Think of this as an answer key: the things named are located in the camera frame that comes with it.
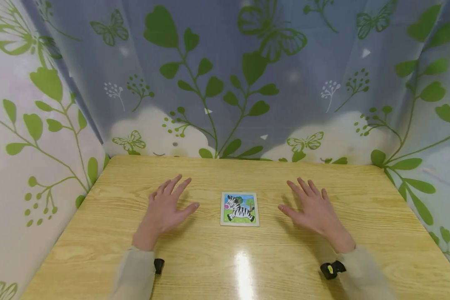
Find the beige sleeve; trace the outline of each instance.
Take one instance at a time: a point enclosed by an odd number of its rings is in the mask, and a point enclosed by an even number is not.
[[[153,252],[131,246],[125,252],[110,300],[149,300],[155,280]]]
[[[339,255],[338,260],[346,268],[346,272],[340,273],[338,277],[349,299],[397,299],[387,282],[387,278],[367,250],[357,246],[352,252]]]

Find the wooden table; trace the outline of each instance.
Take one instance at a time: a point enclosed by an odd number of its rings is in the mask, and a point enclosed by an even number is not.
[[[287,179],[326,187],[357,242],[372,252],[402,300],[450,300],[450,264],[377,167],[117,155],[36,273],[22,299],[108,299],[147,196],[182,173],[179,204],[200,208],[162,237],[152,299],[346,299],[317,272],[330,254],[278,209],[295,200]],[[260,227],[220,226],[222,191],[256,192]]]

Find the finger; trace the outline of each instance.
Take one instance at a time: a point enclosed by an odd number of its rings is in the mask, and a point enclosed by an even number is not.
[[[177,177],[175,177],[174,179],[172,179],[172,181],[165,187],[164,193],[166,195],[171,195],[173,189],[175,188],[175,185],[177,184],[177,182],[182,179],[182,174],[178,174]]]
[[[292,219],[292,221],[298,220],[298,217],[300,216],[300,213],[297,211],[294,211],[292,208],[281,204],[278,206],[278,209],[280,209],[281,212],[283,212],[286,216]]]
[[[185,188],[188,186],[188,184],[191,181],[192,181],[192,179],[190,177],[188,177],[184,182],[182,182],[181,184],[179,184],[177,186],[177,188],[173,192],[173,195],[178,199],[178,197],[180,197],[180,195],[183,193],[183,191],[185,190]]]
[[[296,184],[294,184],[293,182],[291,182],[290,180],[286,181],[286,184],[288,184],[288,186],[295,192],[297,193],[297,195],[303,195],[303,190],[300,189],[300,187],[298,187]]]
[[[180,223],[185,221],[185,219],[188,218],[189,215],[196,212],[196,210],[199,208],[199,206],[200,206],[200,203],[195,202],[195,203],[191,203],[184,210],[179,211],[178,215],[180,216]]]
[[[313,183],[312,180],[308,181],[308,185],[310,186],[310,189],[312,189],[314,194],[320,197],[320,191],[317,189],[317,187],[315,186],[315,184]]]
[[[157,191],[151,193],[150,196],[148,196],[148,201],[153,202],[153,200],[155,200],[156,195],[157,195]]]
[[[164,189],[165,187],[170,183],[170,180],[165,181],[164,183],[162,183],[161,186],[158,187],[157,189],[157,195],[160,196],[161,194],[164,193]]]
[[[307,194],[307,196],[313,196],[314,195],[313,190],[310,189],[308,184],[305,181],[303,181],[303,179],[301,177],[298,177],[297,180],[298,180],[298,183],[300,183],[300,186],[302,187],[304,192]]]
[[[327,201],[330,201],[330,198],[328,198],[328,194],[327,194],[326,189],[322,189],[322,198],[327,200]]]

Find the green grass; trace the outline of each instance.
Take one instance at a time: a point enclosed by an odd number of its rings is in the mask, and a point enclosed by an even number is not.
[[[253,219],[253,222],[250,222],[250,220],[248,218],[237,218],[237,217],[233,218],[232,221],[229,221],[227,215],[231,214],[232,212],[233,211],[231,209],[224,210],[224,215],[223,215],[224,222],[227,222],[227,223],[257,223],[257,217],[255,215],[255,211],[251,212],[251,214],[255,217]]]

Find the cartoon zebra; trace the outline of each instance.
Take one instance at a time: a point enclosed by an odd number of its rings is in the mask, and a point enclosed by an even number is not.
[[[227,204],[233,211],[227,215],[229,221],[233,220],[233,218],[248,218],[250,222],[253,222],[255,219],[255,216],[251,214],[255,207],[248,210],[246,207],[240,205],[240,200],[230,195],[228,195]]]

